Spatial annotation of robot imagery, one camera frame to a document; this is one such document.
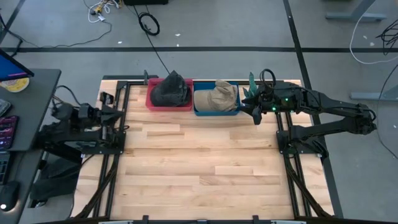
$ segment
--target monitor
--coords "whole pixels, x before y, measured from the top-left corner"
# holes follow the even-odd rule
[[[33,72],[0,50],[0,82],[33,76]]]

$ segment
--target power cord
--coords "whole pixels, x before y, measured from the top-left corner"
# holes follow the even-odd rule
[[[268,73],[271,75],[271,77],[272,77],[272,86],[270,86],[270,85],[266,82],[266,79],[264,78],[265,72],[268,72]],[[274,86],[276,85],[276,77],[275,77],[274,72],[271,71],[271,70],[269,70],[268,68],[266,68],[266,69],[264,69],[263,71],[260,72],[260,81],[264,84],[264,86],[265,86],[265,88],[266,88],[266,91],[267,91],[266,95],[271,95],[271,94],[273,94],[274,90],[289,90],[289,89],[296,88],[296,89],[300,89],[300,90],[306,91],[307,93],[311,94],[312,97],[314,98],[314,100],[318,103],[318,106],[319,106],[320,108],[322,108],[322,105],[321,105],[321,103],[318,101],[318,98],[317,98],[311,91],[308,91],[307,89],[305,89],[305,88],[303,88],[303,87],[301,87],[301,86],[290,87],[290,88],[274,88]]]
[[[381,88],[380,91],[380,95],[379,98],[377,99],[377,105],[376,105],[376,111],[377,114],[379,114],[379,103],[380,103],[380,99],[381,99],[381,95],[383,93],[384,87],[386,87],[386,83],[388,82],[388,80],[390,79],[391,75],[394,73],[394,71],[397,69],[398,64],[394,67],[394,69],[392,69],[392,71],[390,72],[390,74],[388,75],[388,77],[386,78],[386,80],[383,83],[383,87]],[[376,121],[376,126],[379,127],[379,119],[377,119]],[[398,159],[397,155],[395,153],[393,153],[393,151],[391,149],[389,149],[384,142],[382,141],[381,137],[380,137],[380,133],[379,133],[379,128],[376,130],[377,131],[377,136],[379,138],[380,143],[392,154],[394,159]]]
[[[84,4],[85,4],[85,6],[86,6],[88,9],[90,9],[90,7],[87,6],[85,0],[83,0],[83,2],[84,2]],[[70,45],[59,44],[59,45],[56,45],[56,46],[45,45],[45,46],[40,47],[40,46],[38,46],[37,44],[34,44],[34,43],[32,43],[32,42],[29,42],[29,41],[25,40],[23,37],[21,37],[20,35],[15,34],[15,33],[12,32],[11,30],[9,30],[9,28],[8,28],[8,27],[6,26],[6,24],[4,23],[4,20],[3,20],[2,17],[1,17],[1,14],[0,14],[0,22],[1,22],[1,24],[4,26],[4,30],[5,30],[6,32],[8,32],[9,34],[13,35],[15,38],[18,38],[18,39],[19,39],[19,43],[18,43],[18,45],[17,45],[17,47],[16,47],[16,51],[11,55],[11,57],[15,56],[15,55],[19,52],[19,49],[21,48],[21,45],[22,45],[23,42],[26,42],[26,43],[28,43],[28,44],[30,44],[30,45],[33,45],[34,47],[37,47],[37,48],[39,48],[39,49],[42,49],[42,48],[57,48],[57,47],[73,47],[73,46],[76,46],[76,45],[88,44],[88,43],[90,43],[90,42],[94,42],[94,41],[100,40],[100,39],[101,39],[102,37],[104,37],[106,34],[112,32],[112,24],[111,24],[110,22],[102,21],[102,22],[104,22],[104,23],[106,23],[106,24],[109,25],[109,30],[106,31],[105,33],[101,34],[98,38],[95,38],[95,39],[92,39],[92,40],[87,40],[87,41],[85,41],[85,42],[79,42],[79,43],[75,43],[75,44],[70,44]]]
[[[86,160],[84,160],[84,161],[81,163],[80,169],[81,169],[81,168],[84,166],[84,164],[85,164],[87,161],[89,161],[93,156],[95,156],[95,155],[93,154],[93,155],[89,156]],[[75,206],[75,193],[73,193],[73,196],[72,196],[72,207],[70,208],[70,213],[69,213],[69,215],[67,216],[66,219],[70,218],[70,216],[72,215],[72,211],[73,211],[74,206]]]
[[[88,43],[100,40],[103,36],[105,36],[106,34],[112,32],[112,23],[106,22],[106,21],[102,21],[102,22],[109,25],[109,30],[106,31],[105,33],[103,33],[102,35],[100,35],[98,38],[95,38],[95,39],[92,39],[92,40],[87,40],[86,42],[75,43],[75,44],[70,44],[70,45],[59,44],[59,45],[56,45],[56,46],[46,45],[46,46],[39,47],[38,45],[33,44],[32,42],[26,41],[25,39],[22,39],[22,40],[24,42],[27,42],[28,44],[31,44],[31,45],[33,45],[33,46],[35,46],[37,48],[40,48],[40,49],[42,49],[42,48],[57,48],[57,47],[73,47],[73,46],[76,46],[76,45],[88,44]]]
[[[157,51],[156,51],[156,49],[155,49],[155,47],[154,47],[154,44],[152,43],[152,41],[151,41],[150,38],[149,38],[149,35],[158,35],[158,34],[160,33],[160,25],[159,25],[159,23],[157,22],[157,19],[156,19],[153,15],[151,15],[151,14],[149,13],[149,9],[148,9],[148,6],[147,6],[147,5],[145,5],[145,7],[147,8],[147,12],[148,12],[148,13],[146,13],[146,12],[138,13],[138,11],[137,11],[137,9],[136,9],[136,6],[134,6],[134,5],[133,5],[133,7],[134,7],[134,10],[135,10],[136,13],[134,13],[133,11],[131,11],[131,9],[130,9],[128,6],[126,6],[126,7],[129,9],[129,11],[130,11],[131,13],[133,13],[135,16],[138,17],[138,23],[139,23],[139,25],[141,26],[141,29],[145,32],[145,34],[146,34],[146,36],[147,36],[147,38],[148,38],[148,40],[149,40],[149,43],[151,44],[152,48],[154,49],[154,52],[156,53],[157,57],[159,58],[160,62],[161,62],[162,65],[163,65],[163,67],[166,69],[167,73],[170,75],[169,70],[167,69],[165,63],[163,62],[163,60],[161,59],[161,57],[160,57],[159,54],[157,53]],[[152,31],[150,31],[150,29],[147,27],[147,25],[144,24],[144,23],[142,22],[142,18],[143,18],[143,17],[146,17],[146,16],[150,17],[150,18],[155,22],[155,24],[156,24],[156,26],[157,26],[157,32],[152,32]]]
[[[22,43],[24,42],[24,41],[23,41],[23,38],[20,37],[19,35],[15,34],[15,33],[13,33],[13,32],[11,32],[11,30],[9,30],[8,26],[6,25],[6,23],[5,23],[4,20],[2,19],[1,14],[0,14],[0,22],[1,22],[2,26],[3,26],[3,30],[2,30],[3,32],[8,32],[8,33],[11,34],[13,37],[15,37],[15,38],[17,38],[17,39],[19,40],[19,41],[18,41],[18,44],[17,44],[17,47],[16,47],[16,50],[14,51],[14,53],[11,54],[11,57],[14,57],[15,55],[18,54],[18,51],[19,51],[19,49],[20,49]]]
[[[383,54],[387,55],[390,53],[390,50],[393,48],[394,44],[398,39],[398,19],[394,21],[391,25],[384,29],[384,31],[378,35],[376,38],[380,38],[383,41]]]
[[[101,0],[99,3],[90,6],[90,7],[88,8],[88,22],[90,22],[90,23],[96,23],[96,22],[99,22],[99,21],[104,21],[104,18],[100,19],[100,16],[102,16],[100,13],[98,13],[98,19],[97,19],[97,20],[92,21],[92,20],[90,19],[91,12],[93,11],[92,9],[93,9],[95,6],[98,6],[98,5],[101,5],[101,4],[102,4],[102,8],[105,10],[105,12],[106,12],[107,14],[109,14],[109,13],[111,12],[111,9],[109,8],[109,6],[114,6],[114,5],[115,5],[115,4],[111,3],[111,2],[109,2],[109,0],[108,0],[108,1]]]
[[[67,86],[65,86],[65,85],[59,85],[59,86],[57,86],[57,87],[55,88],[54,94],[55,94],[55,92],[56,92],[59,88],[64,88],[64,89],[68,90],[68,91],[70,92],[70,94],[72,95],[73,99],[75,100],[75,102],[76,102],[79,106],[81,105],[81,103],[77,100],[77,97],[75,96],[74,92],[73,92],[71,89],[69,89],[69,87],[67,87]],[[52,105],[53,105],[53,108],[52,108],[52,109],[53,109],[53,111],[54,111],[54,110],[55,110],[55,111],[57,110],[57,105],[59,105],[60,103],[63,103],[63,101],[62,101],[60,98],[58,98],[58,97],[56,97],[56,96],[54,95],[53,98],[52,98]]]
[[[354,52],[353,52],[353,48],[352,48],[353,40],[354,40],[354,34],[355,34],[355,31],[356,31],[356,28],[358,27],[359,22],[361,21],[362,17],[365,15],[365,13],[366,13],[367,11],[368,11],[368,10],[366,10],[366,11],[362,14],[362,16],[358,19],[358,21],[357,21],[356,24],[355,24],[354,31],[353,31],[353,35],[351,36],[351,41],[350,41],[350,43],[349,43],[349,51],[351,52],[351,55],[355,58],[355,60],[356,60],[357,62],[362,63],[362,64],[365,64],[365,65],[374,65],[374,64],[377,64],[377,63],[391,62],[391,61],[397,59],[398,56],[396,56],[396,57],[394,57],[394,58],[392,58],[392,59],[389,59],[389,60],[381,60],[381,61],[376,61],[376,62],[363,62],[363,61],[361,61],[360,59],[358,59],[357,57],[355,57]],[[384,55],[387,55],[387,54],[388,54],[388,53],[386,54],[386,53],[385,53],[385,50],[384,50],[384,47],[385,47],[385,45],[384,45],[384,41],[385,41],[384,38],[385,38],[385,36],[390,36],[390,35],[386,35],[386,33],[387,33],[388,31],[390,31],[390,30],[397,30],[397,29],[395,29],[395,26],[396,26],[396,25],[394,25],[396,22],[394,22],[394,23],[392,23],[391,25],[389,25],[389,26],[383,31],[383,33],[382,33],[381,35],[377,36],[377,37],[380,37],[380,38],[383,40],[383,54],[384,54]],[[393,42],[390,42],[390,44],[392,43],[390,49],[392,48],[392,46],[394,45],[394,43],[395,43],[395,41],[396,41],[396,35],[393,35],[393,36],[394,36],[394,38],[392,38],[392,39],[393,39],[394,41],[393,41]]]

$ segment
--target desk leg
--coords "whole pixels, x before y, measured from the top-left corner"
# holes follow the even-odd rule
[[[381,96],[380,93],[361,93],[352,92],[350,98],[353,100],[380,100],[381,101],[398,101],[398,85],[385,91]]]
[[[328,12],[326,13],[327,19],[345,19],[351,21],[358,21],[363,15],[361,22],[381,21],[386,17],[384,14],[366,13],[375,0],[362,0],[352,13],[348,12]]]

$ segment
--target mouse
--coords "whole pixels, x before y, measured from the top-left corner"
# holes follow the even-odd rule
[[[8,212],[18,201],[19,182],[10,181],[2,187],[0,192],[0,209]]]

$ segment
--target wooden table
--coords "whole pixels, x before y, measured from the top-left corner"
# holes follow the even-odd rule
[[[114,94],[117,82],[103,80],[100,91]],[[218,117],[199,117],[192,111],[151,112],[145,106],[146,94],[146,86],[131,87],[126,116],[130,128],[119,161],[112,220],[141,220],[143,215],[150,220],[294,217],[275,136],[275,114],[263,115],[262,123],[255,126],[243,112]],[[240,95],[244,96],[242,86]],[[292,121],[311,125],[304,113],[292,114]],[[333,214],[320,159],[314,154],[300,158],[307,188]],[[102,160],[96,155],[81,169],[72,216],[97,189]],[[304,215],[300,191],[295,189]]]

